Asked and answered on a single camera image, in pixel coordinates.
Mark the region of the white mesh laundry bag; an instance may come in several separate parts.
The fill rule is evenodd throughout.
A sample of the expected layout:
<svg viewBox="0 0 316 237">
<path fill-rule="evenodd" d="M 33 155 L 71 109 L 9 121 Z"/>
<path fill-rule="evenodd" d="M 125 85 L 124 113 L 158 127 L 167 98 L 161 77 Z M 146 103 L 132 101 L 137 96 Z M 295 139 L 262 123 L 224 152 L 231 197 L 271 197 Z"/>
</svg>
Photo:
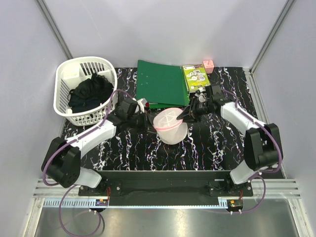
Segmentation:
<svg viewBox="0 0 316 237">
<path fill-rule="evenodd" d="M 186 138 L 188 126 L 182 119 L 177 119 L 182 111 L 180 108 L 168 108 L 154 117 L 153 127 L 163 143 L 175 145 Z"/>
</svg>

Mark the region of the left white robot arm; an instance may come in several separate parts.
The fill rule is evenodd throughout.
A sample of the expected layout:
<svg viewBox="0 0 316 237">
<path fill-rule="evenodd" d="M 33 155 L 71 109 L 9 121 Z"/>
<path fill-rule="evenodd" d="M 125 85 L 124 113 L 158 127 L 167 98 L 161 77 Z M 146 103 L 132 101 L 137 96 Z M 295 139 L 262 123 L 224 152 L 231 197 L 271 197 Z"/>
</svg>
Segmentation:
<svg viewBox="0 0 316 237">
<path fill-rule="evenodd" d="M 81 158 L 100 143 L 128 129 L 136 129 L 140 133 L 149 131 L 152 126 L 145 111 L 146 103 L 144 98 L 125 99 L 90 129 L 70 139 L 54 138 L 41 165 L 44 183 L 63 188 L 85 186 L 95 195 L 102 195 L 108 179 L 98 171 L 82 167 Z"/>
</svg>

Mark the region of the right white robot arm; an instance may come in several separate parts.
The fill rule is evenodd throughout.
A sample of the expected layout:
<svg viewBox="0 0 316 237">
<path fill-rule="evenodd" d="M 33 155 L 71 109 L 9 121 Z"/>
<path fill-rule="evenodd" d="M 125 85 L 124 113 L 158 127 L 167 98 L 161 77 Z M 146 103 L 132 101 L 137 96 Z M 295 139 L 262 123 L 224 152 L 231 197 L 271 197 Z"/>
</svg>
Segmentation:
<svg viewBox="0 0 316 237">
<path fill-rule="evenodd" d="M 235 196 L 241 191 L 242 184 L 250 182 L 261 172 L 278 172 L 283 152 L 278 126 L 256 119 L 239 105 L 234 94 L 227 97 L 228 93 L 218 84 L 198 89 L 177 119 L 194 123 L 203 115 L 216 114 L 244 136 L 243 161 L 230 171 L 224 183 L 225 192 Z"/>
</svg>

